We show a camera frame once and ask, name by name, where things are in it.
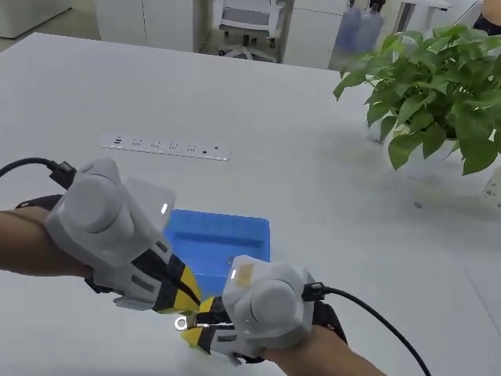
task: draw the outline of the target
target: metal ring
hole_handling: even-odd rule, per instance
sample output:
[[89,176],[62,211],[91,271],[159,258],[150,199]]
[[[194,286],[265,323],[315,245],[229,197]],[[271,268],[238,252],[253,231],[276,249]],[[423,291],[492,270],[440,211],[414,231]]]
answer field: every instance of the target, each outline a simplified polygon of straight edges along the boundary
[[174,322],[175,329],[177,331],[187,331],[188,330],[188,319],[186,316],[178,317]]

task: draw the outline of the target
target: pothos plant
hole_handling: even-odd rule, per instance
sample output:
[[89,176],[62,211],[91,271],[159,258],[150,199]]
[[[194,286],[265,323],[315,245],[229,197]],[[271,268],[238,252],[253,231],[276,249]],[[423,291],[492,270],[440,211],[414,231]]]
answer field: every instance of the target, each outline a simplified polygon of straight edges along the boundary
[[501,56],[490,53],[500,46],[500,37],[462,25],[435,29],[432,38],[393,34],[358,58],[359,69],[341,72],[334,95],[339,100],[347,87],[373,86],[367,122],[382,119],[381,141],[393,131],[388,152],[395,169],[419,145],[428,158],[451,139],[450,153],[463,156],[463,175],[478,172],[501,151]]

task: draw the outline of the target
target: white chair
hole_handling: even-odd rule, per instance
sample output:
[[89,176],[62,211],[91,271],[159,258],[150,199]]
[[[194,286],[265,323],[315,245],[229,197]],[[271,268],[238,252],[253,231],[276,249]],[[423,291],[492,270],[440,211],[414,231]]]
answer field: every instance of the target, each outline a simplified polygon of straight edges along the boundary
[[224,45],[219,48],[219,55],[244,55],[248,60],[258,56],[276,63],[274,56],[249,47],[249,40],[251,35],[262,35],[275,48],[284,19],[285,2],[279,0],[214,0],[213,27],[223,30],[226,37],[230,31],[243,34],[243,45]]
[[482,4],[484,2],[474,2],[470,8],[456,21],[456,24],[473,27],[480,17]]

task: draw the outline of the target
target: blue tray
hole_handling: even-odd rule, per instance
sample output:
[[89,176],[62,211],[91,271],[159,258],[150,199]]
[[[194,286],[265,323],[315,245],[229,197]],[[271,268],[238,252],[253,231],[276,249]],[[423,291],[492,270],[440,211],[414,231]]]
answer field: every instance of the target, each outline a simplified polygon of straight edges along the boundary
[[266,219],[174,210],[164,235],[195,273],[203,300],[222,294],[236,256],[270,261]]

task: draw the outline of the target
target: human hand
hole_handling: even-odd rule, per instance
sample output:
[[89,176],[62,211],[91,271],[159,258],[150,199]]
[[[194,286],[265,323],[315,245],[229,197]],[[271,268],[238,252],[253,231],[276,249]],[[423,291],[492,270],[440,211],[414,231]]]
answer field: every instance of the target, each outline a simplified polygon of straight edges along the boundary
[[30,276],[90,277],[92,270],[52,242],[48,211],[21,208],[0,212],[0,269]]
[[384,376],[324,327],[314,326],[310,338],[299,346],[266,349],[263,357],[276,363],[288,376]]

